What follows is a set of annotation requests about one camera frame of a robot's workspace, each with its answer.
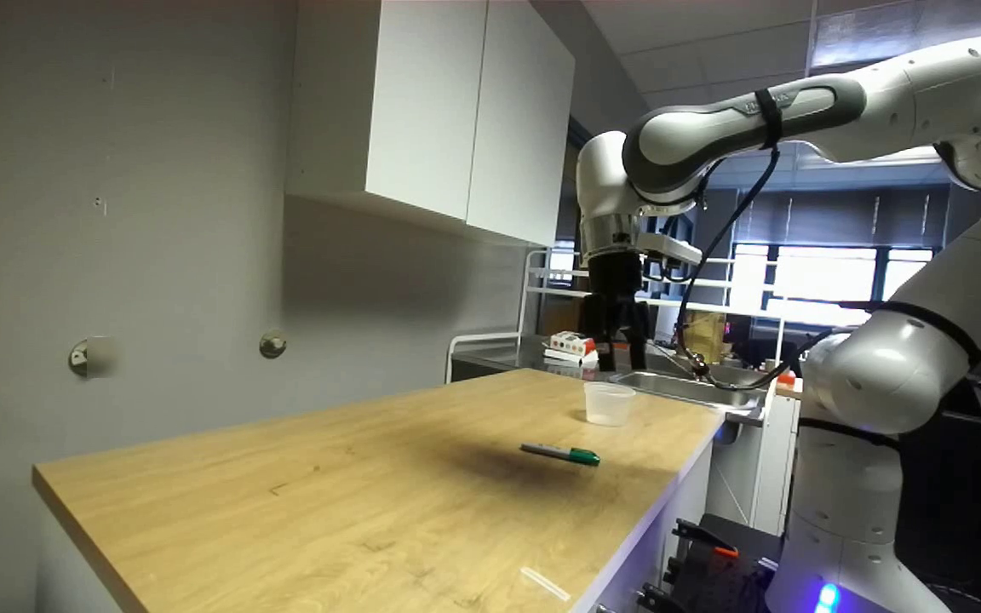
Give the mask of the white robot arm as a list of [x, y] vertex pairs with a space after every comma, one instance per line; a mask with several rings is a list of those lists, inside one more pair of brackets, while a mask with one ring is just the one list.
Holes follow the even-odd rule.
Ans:
[[[808, 73], [710, 104], [665, 104], [606, 128], [577, 156], [578, 243], [598, 339], [635, 329], [642, 258], [702, 253], [643, 228], [686, 215], [737, 148], [800, 138], [835, 162], [931, 147], [981, 186], [981, 36]], [[950, 613], [897, 558], [902, 470], [897, 438], [927, 426], [981, 361], [981, 216], [847, 334], [805, 350], [790, 518], [766, 584], [769, 613]]]

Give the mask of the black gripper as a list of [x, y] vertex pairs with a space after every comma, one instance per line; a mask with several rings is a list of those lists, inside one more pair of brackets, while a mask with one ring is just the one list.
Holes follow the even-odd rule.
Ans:
[[600, 370], [614, 370], [614, 334], [627, 334], [629, 342], [629, 366], [649, 366], [649, 337], [643, 329], [643, 305], [637, 303], [642, 288], [642, 258], [635, 253], [598, 254], [591, 261], [594, 283], [594, 305], [591, 305], [591, 329], [598, 334], [598, 361]]

